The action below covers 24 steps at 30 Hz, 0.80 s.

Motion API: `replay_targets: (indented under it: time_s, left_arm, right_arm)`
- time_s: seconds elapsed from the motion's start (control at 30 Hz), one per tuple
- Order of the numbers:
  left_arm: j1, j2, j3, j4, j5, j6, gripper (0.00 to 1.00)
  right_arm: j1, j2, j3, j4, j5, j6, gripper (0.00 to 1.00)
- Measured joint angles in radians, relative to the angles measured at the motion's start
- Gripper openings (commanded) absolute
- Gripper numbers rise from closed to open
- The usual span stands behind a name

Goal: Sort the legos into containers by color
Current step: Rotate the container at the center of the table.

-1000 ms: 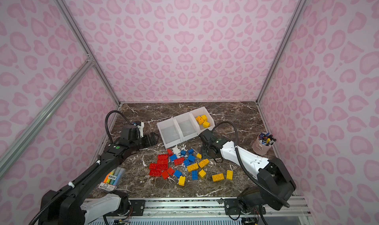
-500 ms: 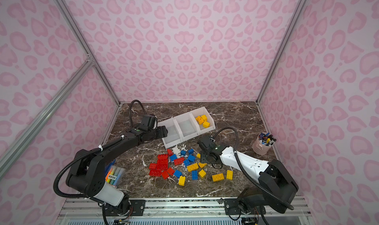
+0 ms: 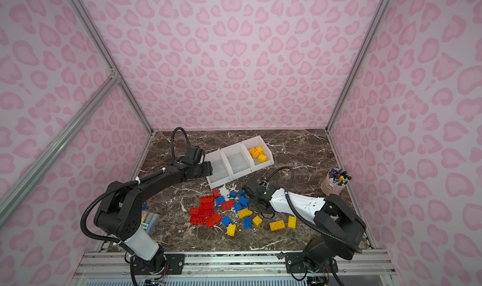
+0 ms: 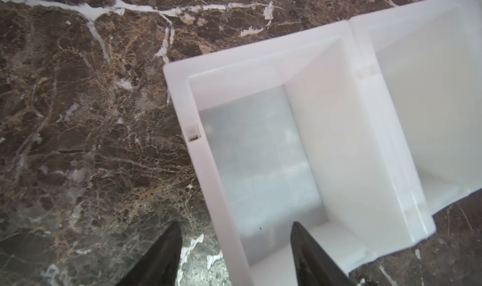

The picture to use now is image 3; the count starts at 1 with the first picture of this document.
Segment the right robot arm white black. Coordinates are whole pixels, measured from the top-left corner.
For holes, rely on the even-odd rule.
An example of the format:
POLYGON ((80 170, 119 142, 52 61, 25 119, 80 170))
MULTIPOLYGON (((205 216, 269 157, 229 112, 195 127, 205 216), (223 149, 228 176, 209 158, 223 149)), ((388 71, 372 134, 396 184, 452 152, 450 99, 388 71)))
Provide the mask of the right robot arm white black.
POLYGON ((308 272, 330 268, 330 260, 340 257, 352 260, 362 253, 361 240, 366 223, 336 194, 326 198, 303 196, 290 192, 294 184, 294 169, 283 166, 258 182, 249 180, 242 190, 249 197, 249 206, 261 214, 286 213, 316 232, 301 253, 300 267, 308 272), (291 173, 286 187, 273 188, 272 177, 286 170, 291 173))

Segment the yellow lego brick long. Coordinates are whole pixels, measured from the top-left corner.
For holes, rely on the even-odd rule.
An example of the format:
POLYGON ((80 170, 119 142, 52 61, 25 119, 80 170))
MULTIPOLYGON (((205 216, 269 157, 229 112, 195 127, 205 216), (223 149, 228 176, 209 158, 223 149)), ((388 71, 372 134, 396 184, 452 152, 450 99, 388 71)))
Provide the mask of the yellow lego brick long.
POLYGON ((269 228, 272 232, 277 232, 286 228, 285 222, 283 220, 270 222, 269 228))

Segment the yellow lego brick square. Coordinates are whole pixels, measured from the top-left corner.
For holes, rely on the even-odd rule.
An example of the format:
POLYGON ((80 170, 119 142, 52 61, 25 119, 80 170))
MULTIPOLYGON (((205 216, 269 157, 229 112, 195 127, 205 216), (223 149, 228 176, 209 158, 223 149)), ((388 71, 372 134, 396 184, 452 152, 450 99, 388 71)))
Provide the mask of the yellow lego brick square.
POLYGON ((267 161, 267 156, 264 155, 264 154, 260 154, 260 155, 257 157, 257 160, 258 160, 258 162, 260 162, 260 163, 264 163, 264 162, 267 161))

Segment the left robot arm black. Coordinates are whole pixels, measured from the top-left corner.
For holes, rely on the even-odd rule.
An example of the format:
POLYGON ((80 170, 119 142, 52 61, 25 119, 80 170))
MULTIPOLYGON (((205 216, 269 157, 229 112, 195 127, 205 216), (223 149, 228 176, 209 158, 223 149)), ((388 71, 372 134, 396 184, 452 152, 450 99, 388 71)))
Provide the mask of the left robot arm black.
POLYGON ((138 268, 142 273, 160 273, 166 267, 163 249, 141 227, 144 203, 171 186, 213 174, 211 162, 205 160, 205 151, 190 144, 182 127, 171 134, 171 157, 171 162, 157 173, 108 185, 89 204, 80 220, 80 229, 86 237, 120 245, 130 254, 131 269, 138 268), (187 150, 180 157, 174 153, 178 131, 187 140, 187 150))

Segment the white three-compartment plastic bin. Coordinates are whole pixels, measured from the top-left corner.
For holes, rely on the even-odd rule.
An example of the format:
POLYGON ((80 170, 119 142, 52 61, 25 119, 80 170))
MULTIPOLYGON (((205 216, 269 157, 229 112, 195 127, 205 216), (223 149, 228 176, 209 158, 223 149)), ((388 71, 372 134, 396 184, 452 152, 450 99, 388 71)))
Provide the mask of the white three-compartment plastic bin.
POLYGON ((260 135, 208 153, 205 160, 211 162, 213 169, 212 175, 207 177, 211 189, 275 164, 271 150, 260 135), (249 152, 249 149, 258 147, 267 158, 264 162, 253 158, 249 152))

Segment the yellow lego brick small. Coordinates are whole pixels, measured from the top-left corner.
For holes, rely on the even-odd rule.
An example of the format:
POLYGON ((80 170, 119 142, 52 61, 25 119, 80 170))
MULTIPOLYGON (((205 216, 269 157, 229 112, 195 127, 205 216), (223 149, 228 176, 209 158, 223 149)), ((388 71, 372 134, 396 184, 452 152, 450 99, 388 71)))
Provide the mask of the yellow lego brick small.
POLYGON ((252 223, 256 226, 256 227, 259 227, 262 223, 262 219, 260 216, 256 216, 254 218, 252 218, 252 223))

